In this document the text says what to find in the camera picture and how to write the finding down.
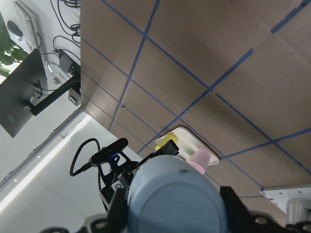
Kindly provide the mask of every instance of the green plant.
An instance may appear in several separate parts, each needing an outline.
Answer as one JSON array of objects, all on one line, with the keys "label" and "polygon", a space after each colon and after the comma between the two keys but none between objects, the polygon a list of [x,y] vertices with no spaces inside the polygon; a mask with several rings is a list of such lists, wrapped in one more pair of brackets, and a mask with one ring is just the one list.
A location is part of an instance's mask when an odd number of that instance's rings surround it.
[{"label": "green plant", "polygon": [[5,69],[3,65],[11,65],[15,62],[20,63],[28,56],[20,46],[11,40],[6,29],[2,15],[0,14],[0,75],[9,76],[10,70]]}]

